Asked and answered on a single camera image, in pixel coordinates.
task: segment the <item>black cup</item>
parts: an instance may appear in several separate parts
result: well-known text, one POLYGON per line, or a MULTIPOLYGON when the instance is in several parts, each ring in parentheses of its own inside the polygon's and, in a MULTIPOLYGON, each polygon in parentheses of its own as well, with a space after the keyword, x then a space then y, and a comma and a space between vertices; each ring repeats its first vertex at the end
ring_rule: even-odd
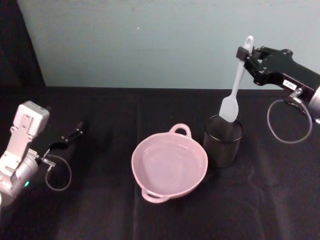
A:
POLYGON ((238 120, 228 122, 215 115, 206 121, 203 148, 211 167, 225 168, 234 162, 243 132, 238 120))

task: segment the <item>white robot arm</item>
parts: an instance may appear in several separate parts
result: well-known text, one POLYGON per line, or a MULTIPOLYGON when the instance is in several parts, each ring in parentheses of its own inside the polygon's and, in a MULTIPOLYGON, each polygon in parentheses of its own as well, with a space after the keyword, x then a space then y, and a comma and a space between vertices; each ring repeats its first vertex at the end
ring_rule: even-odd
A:
POLYGON ((44 130, 49 115, 46 109, 31 101, 19 105, 10 128, 11 138, 0 158, 1 207, 11 204, 37 172, 39 156, 29 147, 44 130))

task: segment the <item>black fabric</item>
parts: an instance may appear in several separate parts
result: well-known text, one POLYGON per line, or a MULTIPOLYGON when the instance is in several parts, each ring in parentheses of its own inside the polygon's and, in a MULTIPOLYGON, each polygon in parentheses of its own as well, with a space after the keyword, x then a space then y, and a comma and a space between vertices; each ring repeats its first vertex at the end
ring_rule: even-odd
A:
POLYGON ((16 0, 0 0, 0 85, 45 86, 16 0))
MULTIPOLYGON (((50 120, 33 149, 73 130, 80 120, 87 134, 72 149, 56 152, 71 163, 74 179, 65 192, 43 183, 41 166, 17 201, 2 210, 1 239, 318 239, 320 235, 319 127, 296 145, 278 142, 266 114, 286 94, 240 90, 244 127, 231 167, 209 169, 190 194, 161 204, 141 196, 131 172, 131 154, 146 137, 187 124, 202 143, 205 120, 219 111, 230 91, 175 89, 46 88, 2 90, 0 149, 18 104, 26 99, 51 105, 50 120)), ((296 110, 275 106, 271 115, 282 137, 308 128, 296 110)))

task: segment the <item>spatula head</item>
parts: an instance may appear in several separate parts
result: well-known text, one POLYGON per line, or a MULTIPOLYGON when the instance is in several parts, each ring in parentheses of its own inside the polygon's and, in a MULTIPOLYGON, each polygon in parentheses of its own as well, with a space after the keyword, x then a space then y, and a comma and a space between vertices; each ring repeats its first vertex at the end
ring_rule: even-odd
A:
POLYGON ((233 96, 228 96, 222 100, 219 116, 229 123, 233 123, 239 112, 237 99, 233 96))

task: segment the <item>black curtain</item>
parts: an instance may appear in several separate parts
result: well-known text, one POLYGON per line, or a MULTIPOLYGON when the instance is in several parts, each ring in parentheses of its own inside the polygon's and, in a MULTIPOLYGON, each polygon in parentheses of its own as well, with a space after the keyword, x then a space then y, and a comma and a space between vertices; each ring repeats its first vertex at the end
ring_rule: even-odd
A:
POLYGON ((45 86, 16 0, 0 0, 0 86, 5 85, 45 86))

